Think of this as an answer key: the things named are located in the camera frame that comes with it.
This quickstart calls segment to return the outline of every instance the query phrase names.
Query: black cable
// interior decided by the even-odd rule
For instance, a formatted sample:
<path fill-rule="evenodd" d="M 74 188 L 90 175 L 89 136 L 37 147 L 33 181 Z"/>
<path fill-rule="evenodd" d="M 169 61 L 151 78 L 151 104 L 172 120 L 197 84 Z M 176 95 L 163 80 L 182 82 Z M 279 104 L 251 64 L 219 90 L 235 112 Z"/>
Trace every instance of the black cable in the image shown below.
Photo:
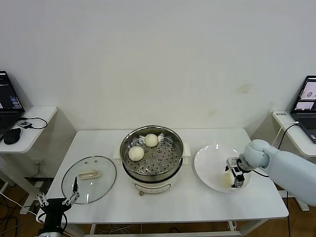
<path fill-rule="evenodd" d="M 27 196 L 28 194 L 25 194 L 19 201 L 18 201 L 18 203 L 20 203 L 26 196 Z M 12 213 L 13 213 L 13 211 L 15 210 L 15 208 L 10 212 L 10 215 L 9 215 L 9 217 L 11 217 L 11 215 L 12 215 Z M 7 221 L 6 221 L 6 224 L 5 224 L 5 227 L 4 227 L 4 230 L 3 231 L 5 231 L 6 230 L 6 227 L 7 227 L 7 224 L 8 224 L 8 220 L 9 219 L 7 219 Z"/>
<path fill-rule="evenodd" d="M 38 171 L 35 175 L 31 176 L 30 178 L 27 179 L 27 181 L 29 181 L 30 179 L 34 178 L 35 176 L 37 176 L 40 173 L 40 164 L 38 164 Z"/>
<path fill-rule="evenodd" d="M 278 149 L 280 149 L 280 147 L 281 147 L 281 144 L 282 144 L 282 142 L 283 142 L 283 139 L 284 139 L 284 136 L 285 136 L 286 132 L 287 132 L 291 127 L 293 127 L 293 126 L 295 126 L 295 125 L 299 125 L 299 123 L 293 124 L 293 125 L 289 126 L 289 127 L 285 130 L 285 132 L 283 133 L 283 136 L 282 136 L 282 138 L 281 138 L 280 144 L 279 144 L 279 146 L 278 146 Z"/>
<path fill-rule="evenodd" d="M 45 122 L 45 126 L 44 126 L 44 127 L 32 127 L 32 124 L 30 124 L 30 125 L 29 125 L 28 127 L 26 127 L 26 128 L 44 129 L 44 128 L 46 128 L 46 127 L 48 126 L 48 123 L 47 123 L 45 120 L 43 120 L 42 118 L 40 118 L 40 117 L 34 117 L 34 118 L 21 117 L 21 118 L 19 118 L 18 120 L 28 120 L 28 119 L 40 119 L 40 120 L 42 120 L 42 121 Z"/>
<path fill-rule="evenodd" d="M 68 220 L 67 220 L 67 216 L 65 213 L 63 213 L 63 216 L 65 217 L 65 226 L 63 228 L 63 232 L 65 231 L 66 227 L 67 227 L 67 224 L 68 224 Z"/>
<path fill-rule="evenodd" d="M 279 146 L 278 146 L 278 149 L 280 149 L 280 147 L 281 147 L 281 145 L 282 145 L 282 142 L 283 142 L 283 139 L 284 139 L 284 137 L 285 137 L 286 132 L 287 132 L 291 127 L 293 127 L 293 126 L 295 126 L 295 125 L 299 125 L 299 123 L 293 124 L 293 125 L 289 126 L 289 127 L 285 130 L 285 132 L 283 133 L 283 136 L 282 136 L 282 138 L 281 138 L 280 144 L 279 144 Z M 287 191 L 286 191 L 286 208 L 287 208 L 287 210 L 288 210 L 288 192 L 287 192 Z M 288 236 L 291 237 L 290 211 L 288 212 L 288 216 L 287 216 L 287 229 L 288 229 Z"/>
<path fill-rule="evenodd" d="M 288 229 L 288 236 L 291 237 L 291 229 L 290 229 L 290 211 L 288 209 L 288 192 L 286 191 L 286 208 L 288 210 L 287 216 L 287 229 Z"/>
<path fill-rule="evenodd" d="M 14 218 L 14 219 L 15 219 L 15 226 L 16 226 L 16 228 L 15 228 L 14 237 L 17 237 L 17 234 L 18 234 L 18 228 L 17 228 L 18 219 L 17 219 L 15 216 L 8 217 L 8 220 L 7 220 L 7 222 L 6 222 L 6 224 L 5 224 L 5 227 L 4 227 L 4 231 L 5 231 L 5 229 L 6 229 L 7 224 L 9 223 L 10 218 Z"/>
<path fill-rule="evenodd" d="M 266 177 L 266 178 L 268 178 L 268 177 L 269 177 L 268 175 L 261 174 L 261 173 L 259 173 L 259 172 L 258 172 L 258 171 L 256 171 L 256 170 L 253 170 L 253 172 L 255 172 L 256 174 L 259 174 L 259 175 L 261 175 L 261 176 L 263 176 L 263 177 Z"/>
<path fill-rule="evenodd" d="M 38 220 L 39 220 L 39 221 L 41 221 L 40 218 L 41 218 L 43 215 L 46 215 L 46 213 L 43 212 L 41 215 L 39 215 L 39 217 L 38 217 Z"/>
<path fill-rule="evenodd" d="M 9 204 L 8 202 L 6 201 L 6 199 L 4 199 L 5 203 L 6 203 L 6 215 L 4 218 L 2 218 L 1 222 L 0 222 L 0 225 L 4 222 L 4 219 L 8 217 L 8 214 L 9 214 Z"/>
<path fill-rule="evenodd" d="M 240 160 L 238 159 L 237 162 L 236 162 L 236 164 L 237 164 L 238 168 L 239 168 L 240 170 L 242 170 L 242 169 L 239 167 L 239 162 L 240 162 Z M 263 176 L 263 177 L 265 177 L 265 178 L 268 178 L 268 177 L 269 177 L 268 175 L 261 174 L 261 173 L 259 173 L 259 172 L 256 171 L 256 170 L 253 170 L 253 172 L 255 172 L 256 174 L 259 174 L 259 175 L 261 175 L 261 176 Z"/>

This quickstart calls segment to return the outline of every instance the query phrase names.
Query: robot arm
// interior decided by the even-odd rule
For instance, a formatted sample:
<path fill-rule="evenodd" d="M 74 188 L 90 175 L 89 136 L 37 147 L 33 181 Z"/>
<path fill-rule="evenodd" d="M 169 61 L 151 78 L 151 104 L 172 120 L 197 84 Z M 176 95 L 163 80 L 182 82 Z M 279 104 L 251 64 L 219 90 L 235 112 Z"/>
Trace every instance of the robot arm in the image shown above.
<path fill-rule="evenodd" d="M 290 152 L 280 151 L 263 140 L 253 140 L 238 158 L 227 159 L 234 175 L 232 188 L 243 185 L 243 174 L 256 168 L 308 205 L 316 206 L 316 165 Z"/>

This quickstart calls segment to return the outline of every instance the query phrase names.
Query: cable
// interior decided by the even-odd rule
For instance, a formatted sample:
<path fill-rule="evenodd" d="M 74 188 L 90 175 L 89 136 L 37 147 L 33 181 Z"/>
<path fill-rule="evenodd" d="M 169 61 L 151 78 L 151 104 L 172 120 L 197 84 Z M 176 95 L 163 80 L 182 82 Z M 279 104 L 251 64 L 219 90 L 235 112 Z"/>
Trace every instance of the cable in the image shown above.
<path fill-rule="evenodd" d="M 63 216 L 65 217 L 65 226 L 63 228 L 63 232 L 65 231 L 66 227 L 67 227 L 67 224 L 68 224 L 68 220 L 67 220 L 67 216 L 65 213 L 63 213 Z"/>
<path fill-rule="evenodd" d="M 288 192 L 286 191 L 286 208 L 288 210 Z M 290 211 L 288 210 L 287 216 L 287 229 L 288 229 L 288 236 L 291 237 L 291 229 L 290 229 Z"/>
<path fill-rule="evenodd" d="M 281 138 L 280 144 L 279 144 L 279 146 L 278 146 L 278 149 L 280 149 L 280 147 L 281 147 L 281 144 L 282 144 L 282 142 L 283 142 L 283 139 L 284 139 L 284 136 L 285 136 L 286 132 L 287 132 L 291 127 L 293 127 L 293 126 L 295 126 L 295 125 L 299 125 L 299 123 L 293 124 L 293 125 L 289 126 L 289 127 L 285 130 L 285 132 L 283 133 L 283 136 L 282 136 L 282 138 Z"/>
<path fill-rule="evenodd" d="M 129 226 L 126 226 L 126 227 L 123 227 L 123 228 L 119 228 L 119 229 L 117 229 L 117 230 L 113 230 L 113 229 L 112 229 L 109 234 L 112 234 L 112 232 L 114 233 L 115 231 L 119 231 L 119 230 L 123 230 L 123 229 L 129 228 L 129 227 L 131 227 L 131 226 L 133 226 L 133 225 L 134 225 L 134 224 L 131 224 L 131 225 L 129 225 Z"/>
<path fill-rule="evenodd" d="M 66 234 L 66 235 L 68 235 L 68 236 L 70 236 L 70 237 L 74 237 L 74 236 L 72 236 L 71 234 L 66 233 L 66 232 L 63 232 L 63 234 Z"/>
<path fill-rule="evenodd" d="M 27 220 L 27 221 L 25 221 L 25 222 L 22 222 L 22 223 L 19 224 L 19 225 L 13 226 L 13 227 L 11 227 L 10 229 L 8 229 L 8 230 L 3 231 L 2 233 L 0 233 L 0 235 L 2 235 L 2 234 L 4 234 L 4 233 L 6 233 L 6 232 L 8 232 L 8 231 L 10 231 L 10 230 L 12 230 L 12 229 L 18 227 L 18 226 L 21 226 L 21 225 L 23 225 L 23 224 L 25 224 L 25 223 L 27 223 L 27 222 L 29 222 L 29 221 L 32 221 L 32 220 L 34 220 L 34 219 L 35 219 L 35 218 L 32 218 L 32 219 L 29 219 L 29 220 Z"/>
<path fill-rule="evenodd" d="M 8 202 L 6 201 L 6 199 L 3 199 L 6 203 L 6 215 L 5 215 L 5 218 L 8 217 L 8 214 L 9 214 L 9 204 Z"/>
<path fill-rule="evenodd" d="M 239 162 L 241 162 L 241 161 L 240 161 L 240 160 L 237 160 L 237 166 L 238 166 L 238 168 L 239 168 L 240 170 L 242 170 L 242 169 L 239 167 Z M 261 176 L 263 176 L 263 177 L 265 177 L 265 178 L 268 178 L 268 177 L 269 177 L 268 175 L 261 174 L 261 173 L 259 173 L 259 172 L 256 171 L 256 170 L 253 170 L 253 172 L 255 172 L 256 174 L 259 174 L 259 175 L 261 175 Z"/>
<path fill-rule="evenodd" d="M 27 195 L 27 194 L 24 194 L 24 196 L 19 200 L 19 202 L 21 202 L 21 201 L 26 197 L 26 195 Z M 12 215 L 13 211 L 15 210 L 15 208 L 16 208 L 17 206 L 18 206 L 18 205 L 15 205 L 14 209 L 10 212 L 9 217 L 8 217 L 6 223 L 5 223 L 5 227 L 4 227 L 4 230 L 3 230 L 3 231 L 6 231 L 6 227 L 7 227 L 9 218 L 11 218 L 11 215 Z"/>
<path fill-rule="evenodd" d="M 280 149 L 280 147 L 281 147 L 281 145 L 282 145 L 282 142 L 283 142 L 283 139 L 284 139 L 284 137 L 285 137 L 286 132 L 287 132 L 291 127 L 293 127 L 293 126 L 295 126 L 295 125 L 299 125 L 299 123 L 293 124 L 293 125 L 289 126 L 289 127 L 285 130 L 285 132 L 283 133 L 283 136 L 282 136 L 282 138 L 281 138 L 280 144 L 279 144 L 279 146 L 278 146 L 278 149 Z M 287 192 L 287 191 L 286 191 L 286 208 L 287 208 L 287 210 L 288 210 L 288 192 Z M 291 237 L 290 212 L 288 212 L 288 216 L 287 216 L 287 228 L 288 228 L 288 236 Z"/>
<path fill-rule="evenodd" d="M 36 220 L 37 222 L 41 222 L 41 223 L 43 223 L 43 221 L 42 221 L 42 220 L 40 220 L 40 218 L 41 218 L 43 215 L 46 215 L 46 213 L 45 213 L 45 212 L 43 212 L 41 215 L 39 215 L 38 217 L 36 217 L 36 218 L 35 218 L 35 220 Z"/>
<path fill-rule="evenodd" d="M 28 178 L 27 180 L 30 180 L 30 179 L 34 178 L 35 176 L 37 176 L 40 173 L 40 163 L 36 163 L 35 165 L 37 165 L 39 167 L 38 168 L 38 172 L 35 175 L 33 175 L 30 178 Z"/>
<path fill-rule="evenodd" d="M 12 227 L 12 228 L 10 228 L 9 230 L 12 230 L 13 228 L 15 228 L 14 237 L 17 237 L 17 233 L 18 233 L 18 228 L 17 228 L 17 226 L 18 226 L 18 219 L 17 219 L 15 216 L 11 216 L 10 218 L 14 218 L 14 219 L 15 219 L 15 226 Z M 10 220 L 10 219 L 7 220 L 7 222 L 6 222 L 6 224 L 5 224 L 5 227 L 4 227 L 4 230 L 6 229 L 8 223 L 9 223 L 9 220 Z"/>
<path fill-rule="evenodd" d="M 42 118 L 40 118 L 40 117 L 34 117 L 34 118 L 20 117 L 18 120 L 28 120 L 28 119 L 40 119 L 40 120 L 45 122 L 45 126 L 44 127 L 32 127 L 32 124 L 30 124 L 29 126 L 23 127 L 25 129 L 27 129 L 27 128 L 44 129 L 44 128 L 46 128 L 48 126 L 48 123 L 45 120 L 43 120 Z"/>
<path fill-rule="evenodd" d="M 261 175 L 262 177 L 265 177 L 265 178 L 268 178 L 268 177 L 269 177 L 268 175 L 261 174 L 261 173 L 259 173 L 259 172 L 256 171 L 256 170 L 253 170 L 253 172 L 255 172 L 256 174 L 259 174 L 259 175 Z"/>
<path fill-rule="evenodd" d="M 21 206 L 21 205 L 20 205 L 19 203 L 17 203 L 16 201 L 13 201 L 12 199 L 8 198 L 8 197 L 7 197 L 6 195 L 4 195 L 3 193 L 0 192 L 0 194 L 1 194 L 2 196 L 4 196 L 5 198 L 7 198 L 8 200 L 10 200 L 11 202 L 14 202 L 15 204 L 19 205 L 21 208 L 25 209 L 27 212 L 30 212 L 30 213 L 32 213 L 33 215 L 37 216 L 35 213 L 33 213 L 33 212 L 29 211 L 28 209 L 26 209 L 25 207 Z"/>
<path fill-rule="evenodd" d="M 289 125 L 289 124 L 299 124 L 299 122 L 298 121 L 295 121 L 295 122 L 289 122 L 288 124 L 286 124 L 286 125 Z M 282 128 L 284 128 L 286 125 L 283 125 L 280 129 L 279 129 L 279 131 L 278 131 L 278 133 L 277 133 L 277 135 L 276 135 L 276 138 L 275 138 L 275 140 L 272 142 L 272 146 L 273 146 L 273 144 L 277 141 L 277 138 L 278 138 L 278 136 L 279 136 L 279 134 L 281 133 L 281 131 L 282 131 Z"/>

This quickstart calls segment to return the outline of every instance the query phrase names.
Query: pot handle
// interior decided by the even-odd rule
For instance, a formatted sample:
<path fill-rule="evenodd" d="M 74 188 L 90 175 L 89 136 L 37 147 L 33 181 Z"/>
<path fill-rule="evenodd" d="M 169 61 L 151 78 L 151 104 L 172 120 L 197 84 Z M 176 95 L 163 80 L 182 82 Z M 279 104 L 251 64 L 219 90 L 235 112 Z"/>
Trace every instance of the pot handle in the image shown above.
<path fill-rule="evenodd" d="M 182 153 L 182 164 L 189 164 L 189 157 L 191 157 L 190 144 L 187 142 L 183 143 L 183 153 Z"/>

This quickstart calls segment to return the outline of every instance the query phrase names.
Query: computer mouse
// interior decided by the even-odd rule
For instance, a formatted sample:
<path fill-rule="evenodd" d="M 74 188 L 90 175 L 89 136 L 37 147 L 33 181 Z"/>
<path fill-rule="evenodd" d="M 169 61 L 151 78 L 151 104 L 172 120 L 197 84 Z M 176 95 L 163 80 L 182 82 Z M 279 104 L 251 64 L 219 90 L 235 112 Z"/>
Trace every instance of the computer mouse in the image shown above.
<path fill-rule="evenodd" d="M 4 133 L 3 141 L 7 145 L 16 143 L 20 139 L 21 129 L 15 128 Z"/>

